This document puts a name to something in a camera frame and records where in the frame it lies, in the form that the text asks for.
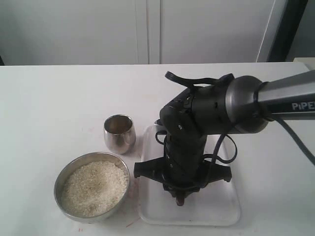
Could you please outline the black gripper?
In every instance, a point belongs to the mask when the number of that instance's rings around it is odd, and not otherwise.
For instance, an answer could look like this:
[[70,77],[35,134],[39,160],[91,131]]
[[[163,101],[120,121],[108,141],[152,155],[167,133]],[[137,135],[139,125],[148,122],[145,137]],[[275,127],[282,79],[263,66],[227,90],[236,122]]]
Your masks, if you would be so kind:
[[163,156],[148,161],[136,162],[133,175],[135,178],[146,177],[163,185],[164,191],[173,198],[180,195],[186,198],[192,193],[205,188],[209,183],[232,179],[232,159],[219,157],[219,149],[227,134],[220,135],[212,153],[205,154],[207,141],[205,136],[191,144],[182,144],[167,132],[156,132],[156,141],[163,145]]

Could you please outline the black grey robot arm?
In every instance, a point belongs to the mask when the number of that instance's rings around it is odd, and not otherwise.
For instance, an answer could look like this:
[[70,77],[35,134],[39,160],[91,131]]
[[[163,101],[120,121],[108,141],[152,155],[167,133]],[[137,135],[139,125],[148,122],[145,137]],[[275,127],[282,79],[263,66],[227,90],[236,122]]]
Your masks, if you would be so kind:
[[315,73],[308,71],[272,82],[253,76],[186,79],[172,72],[170,81],[185,87],[160,111],[157,124],[163,135],[163,156],[134,165],[134,177],[163,185],[182,206],[185,198],[209,183],[232,178],[230,160],[219,157],[225,138],[253,134],[278,122],[306,157],[315,157],[287,124],[315,117]]

